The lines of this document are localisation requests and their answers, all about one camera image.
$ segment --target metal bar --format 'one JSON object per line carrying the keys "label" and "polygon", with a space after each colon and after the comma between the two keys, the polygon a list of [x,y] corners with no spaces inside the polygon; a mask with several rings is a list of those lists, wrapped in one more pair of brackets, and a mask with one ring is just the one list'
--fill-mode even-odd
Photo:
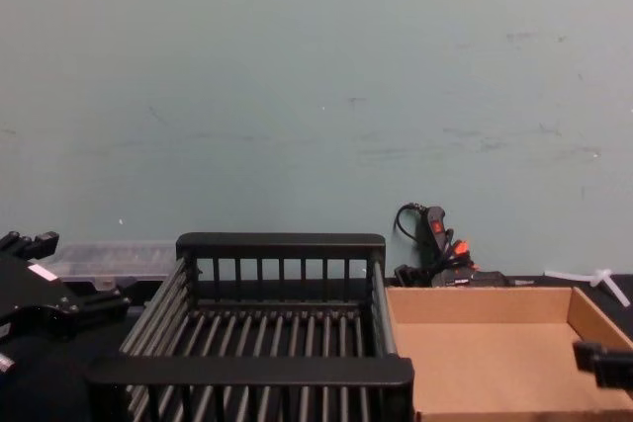
{"label": "metal bar", "polygon": [[389,318],[387,297],[385,296],[385,286],[383,284],[383,271],[379,261],[374,261],[374,286],[378,299],[378,311],[383,338],[385,339],[385,352],[391,355],[396,353],[396,342],[394,341],[394,334],[392,333],[392,322]]}
{"label": "metal bar", "polygon": [[306,259],[301,260],[301,295],[306,294]]}
{"label": "metal bar", "polygon": [[[233,332],[234,326],[235,326],[235,315],[232,315],[230,317],[230,320],[228,321],[228,326],[226,327],[225,337],[222,339],[222,344],[220,345],[219,356],[224,356],[226,354],[226,347],[228,346],[228,341],[230,340],[230,335]],[[208,385],[205,387],[205,390],[202,393],[202,398],[200,399],[200,404],[198,405],[198,410],[196,410],[196,416],[194,417],[194,422],[201,422],[205,418],[205,411],[207,410],[207,406],[209,405],[209,399],[211,398],[211,395],[213,392],[214,392],[214,388],[212,386]],[[219,405],[222,408],[222,416],[224,416],[225,407],[223,405],[222,392],[220,390],[216,390],[216,405]]]}
{"label": "metal bar", "polygon": [[156,291],[156,294],[154,294],[154,297],[149,301],[149,304],[147,305],[143,313],[140,315],[140,317],[136,321],[134,328],[128,334],[126,339],[123,341],[121,345],[122,353],[127,353],[132,348],[132,345],[136,342],[136,339],[144,330],[147,324],[147,321],[149,320],[151,316],[153,316],[159,304],[162,302],[163,296],[167,293],[169,289],[171,289],[173,282],[182,272],[183,267],[184,267],[184,260],[178,259],[171,273],[165,278],[163,283],[160,285],[160,287],[158,288],[158,291]]}
{"label": "metal bar", "polygon": [[[354,318],[354,326],[356,327],[356,356],[363,358],[363,330],[360,324],[360,317]],[[360,388],[360,415],[362,422],[369,422],[369,401],[367,399],[367,389]]]}
{"label": "metal bar", "polygon": [[[152,341],[149,342],[147,349],[143,352],[144,356],[152,355],[154,346],[156,344],[158,345],[158,347],[155,348],[156,352],[153,353],[153,356],[163,356],[163,354],[164,356],[171,356],[168,352],[165,352],[165,345],[168,342],[174,343],[175,341],[173,345],[170,345],[172,347],[172,352],[173,352],[173,348],[175,348],[176,344],[178,343],[178,340],[180,340],[180,338],[182,337],[185,327],[187,326],[187,319],[186,318],[182,319],[186,311],[187,311],[187,306],[182,305],[181,309],[178,311],[176,315],[173,316],[173,318],[165,319],[163,321],[163,323],[158,327],[159,335],[157,336],[159,336],[159,338],[152,339]],[[179,321],[181,321],[180,327],[176,330],[176,326]],[[168,324],[167,328],[164,330],[161,328],[163,324]],[[136,414],[135,419],[139,419],[140,417],[142,417],[142,414],[144,413],[146,408],[147,408],[147,394],[144,390],[144,387],[143,386],[134,387],[132,389],[132,400],[130,402],[130,411]]]}
{"label": "metal bar", "polygon": [[[244,353],[244,346],[246,346],[246,338],[248,337],[248,331],[250,331],[250,323],[252,321],[252,316],[248,315],[244,320],[244,325],[241,328],[241,333],[239,334],[239,341],[237,343],[237,349],[235,350],[235,355],[240,357]],[[232,393],[232,387],[225,387],[225,408],[228,406],[228,400],[230,399],[230,394]]]}
{"label": "metal bar", "polygon": [[[338,334],[338,354],[341,358],[345,358],[345,346],[347,344],[347,318],[343,315],[340,317],[340,327]],[[347,387],[340,389],[340,420],[341,422],[347,422],[349,416],[349,398],[347,393]]]}
{"label": "metal bar", "polygon": [[343,266],[343,301],[349,300],[349,259],[345,259]]}
{"label": "metal bar", "polygon": [[201,308],[208,308],[212,310],[226,309],[226,310],[270,310],[270,311],[311,311],[317,308],[323,310],[340,310],[340,311],[358,311],[358,302],[355,301],[342,301],[342,300],[329,300],[329,301],[297,301],[286,300],[281,302],[279,300],[265,300],[265,301],[218,301],[214,302],[208,298],[201,298],[198,300],[198,305]]}
{"label": "metal bar", "polygon": [[[275,333],[273,334],[273,341],[270,346],[270,356],[275,358],[279,351],[279,340],[281,339],[281,328],[284,325],[284,318],[279,315],[277,317],[277,324],[275,325]],[[266,420],[266,412],[268,411],[268,400],[270,399],[270,386],[264,387],[261,393],[261,403],[259,405],[259,412],[257,413],[257,422],[264,422]]]}
{"label": "metal bar", "polygon": [[257,259],[257,294],[260,300],[264,300],[264,272],[261,258]]}
{"label": "metal bar", "polygon": [[286,280],[285,276],[285,265],[284,260],[279,260],[279,301],[284,301],[284,281]]}
{"label": "metal bar", "polygon": [[156,393],[156,386],[149,385],[147,387],[147,393],[149,394],[149,418],[152,422],[159,422],[160,414],[158,414],[158,394]]}
{"label": "metal bar", "polygon": [[[211,324],[211,329],[209,330],[209,335],[207,336],[207,340],[205,341],[205,346],[202,349],[202,356],[207,356],[209,354],[209,350],[211,349],[211,345],[214,342],[214,339],[216,338],[216,333],[218,333],[218,328],[220,327],[220,322],[222,321],[222,318],[219,315],[216,315],[216,317],[213,320],[213,323]],[[183,409],[182,406],[178,407],[178,411],[176,412],[176,415],[174,416],[174,422],[180,422],[183,416]]]}
{"label": "metal bar", "polygon": [[[311,315],[308,320],[308,334],[306,335],[306,356],[313,355],[313,339],[315,338],[315,318]],[[310,388],[301,388],[301,398],[299,401],[299,421],[308,422],[308,404],[310,402]]]}
{"label": "metal bar", "polygon": [[322,285],[323,285],[323,301],[327,301],[327,259],[323,259],[323,278],[322,278]]}
{"label": "metal bar", "polygon": [[288,346],[288,356],[295,356],[297,352],[297,337],[299,336],[299,315],[293,318],[293,327],[290,332],[290,345]]}
{"label": "metal bar", "polygon": [[[262,316],[261,321],[259,322],[259,331],[257,333],[257,339],[255,340],[255,348],[253,350],[253,356],[258,357],[261,353],[261,346],[264,342],[264,334],[266,333],[266,325],[268,324],[268,317],[266,315]],[[239,407],[237,409],[237,416],[235,417],[236,422],[242,422],[244,420],[244,416],[246,413],[246,403],[248,403],[248,417],[251,421],[254,421],[257,418],[257,404],[255,401],[255,387],[246,387],[244,392],[241,395],[241,400],[239,402]]]}
{"label": "metal bar", "polygon": [[[202,327],[205,323],[206,317],[204,314],[200,315],[200,317],[198,318],[198,323],[196,324],[196,328],[194,329],[193,334],[191,335],[191,337],[189,338],[189,341],[187,343],[187,347],[185,348],[185,351],[183,352],[183,356],[189,356],[191,355],[191,351],[194,348],[194,345],[196,344],[196,340],[198,340],[198,336],[200,335],[200,331],[202,330]],[[169,404],[169,400],[171,399],[171,395],[174,391],[174,386],[171,385],[169,387],[167,387],[165,389],[165,392],[163,393],[161,399],[160,399],[160,407],[159,407],[159,411],[160,411],[160,415],[162,416],[165,412],[165,409],[167,408],[167,405]]]}
{"label": "metal bar", "polygon": [[191,389],[187,384],[180,386],[181,408],[185,422],[192,421]]}
{"label": "metal bar", "polygon": [[180,321],[180,318],[182,318],[184,314],[188,311],[187,302],[185,301],[186,293],[187,290],[183,289],[175,300],[178,301],[178,303],[174,303],[174,305],[165,312],[162,320],[156,328],[156,332],[152,335],[151,339],[147,343],[147,347],[142,351],[142,354],[144,356],[152,355],[158,345],[165,341],[171,340],[171,338],[173,337],[173,331],[175,331],[176,324]]}
{"label": "metal bar", "polygon": [[147,322],[147,327],[142,331],[140,338],[136,341],[134,345],[130,347],[128,354],[131,356],[138,356],[140,352],[147,345],[147,341],[154,336],[154,332],[156,330],[156,326],[165,321],[165,314],[169,311],[174,310],[173,301],[175,298],[183,295],[183,292],[186,293],[186,289],[181,290],[181,286],[184,283],[185,277],[177,279],[174,282],[174,286],[169,289],[167,294],[165,295],[165,300],[163,300],[160,304],[152,318]]}
{"label": "metal bar", "polygon": [[[331,318],[329,315],[325,316],[325,323],[323,325],[323,357],[329,356],[329,331],[331,326]],[[323,402],[321,406],[321,421],[327,422],[329,418],[329,392],[327,387],[323,388]]]}
{"label": "metal bar", "polygon": [[217,257],[213,258],[214,262],[214,299],[220,300],[220,261]]}
{"label": "metal bar", "polygon": [[235,296],[241,300],[241,260],[235,259]]}

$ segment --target white plastic piece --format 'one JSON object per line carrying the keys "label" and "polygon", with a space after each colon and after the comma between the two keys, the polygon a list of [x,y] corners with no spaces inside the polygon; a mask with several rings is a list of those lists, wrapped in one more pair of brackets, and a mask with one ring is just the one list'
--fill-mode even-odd
{"label": "white plastic piece", "polygon": [[556,271],[545,271],[543,275],[547,277],[555,277],[557,279],[565,279],[566,281],[589,282],[592,287],[596,287],[600,282],[604,282],[613,292],[615,297],[620,300],[622,305],[630,306],[631,304],[624,292],[617,286],[617,284],[615,284],[615,282],[613,282],[613,279],[611,279],[610,269],[598,269],[592,276],[581,276],[578,274],[567,274],[565,272]]}
{"label": "white plastic piece", "polygon": [[5,336],[7,336],[9,333],[11,333],[11,323],[5,323],[4,325],[0,326],[0,338],[4,338]]}
{"label": "white plastic piece", "polygon": [[57,276],[53,272],[45,269],[40,264],[34,264],[33,266],[29,266],[29,269],[35,272],[36,274],[38,274],[40,277],[44,277],[49,282],[57,279]]}

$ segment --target black wire basket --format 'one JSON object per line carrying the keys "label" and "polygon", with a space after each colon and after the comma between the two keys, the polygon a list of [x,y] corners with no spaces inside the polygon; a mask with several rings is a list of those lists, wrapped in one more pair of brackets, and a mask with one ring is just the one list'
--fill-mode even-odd
{"label": "black wire basket", "polygon": [[382,236],[189,233],[176,248],[119,355],[87,372],[95,422],[412,420]]}

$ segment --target black tool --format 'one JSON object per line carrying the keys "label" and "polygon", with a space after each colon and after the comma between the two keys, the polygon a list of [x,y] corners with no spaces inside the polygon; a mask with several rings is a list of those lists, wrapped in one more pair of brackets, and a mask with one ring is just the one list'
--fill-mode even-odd
{"label": "black tool", "polygon": [[20,236],[18,231],[11,231],[0,238],[0,252],[21,259],[43,259],[54,254],[59,242],[59,234],[53,231],[45,232],[31,239]]}
{"label": "black tool", "polygon": [[23,334],[71,337],[80,328],[125,316],[130,301],[113,290],[75,295],[55,274],[28,261],[54,253],[59,235],[0,238],[0,341]]}
{"label": "black tool", "polygon": [[[404,212],[417,214],[415,235],[401,223]],[[501,272],[481,272],[471,259],[468,243],[453,242],[454,230],[446,229],[442,207],[406,204],[396,214],[395,226],[417,244],[419,268],[399,266],[396,280],[402,287],[507,287],[509,280]]]}
{"label": "black tool", "polygon": [[633,352],[612,351],[586,341],[574,343],[576,366],[595,374],[598,387],[633,389]]}

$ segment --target zip tie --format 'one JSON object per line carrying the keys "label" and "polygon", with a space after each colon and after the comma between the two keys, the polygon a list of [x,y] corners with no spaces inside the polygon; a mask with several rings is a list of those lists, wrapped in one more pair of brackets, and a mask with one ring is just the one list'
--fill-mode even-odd
{"label": "zip tie", "polygon": [[592,287],[597,287],[600,282],[604,282],[615,297],[620,300],[622,305],[629,306],[631,304],[624,292],[613,282],[613,279],[611,279],[610,269],[598,269],[592,276],[580,276],[578,274],[566,274],[556,271],[545,271],[543,275],[546,277],[555,277],[556,279],[564,279],[566,281],[589,282]]}

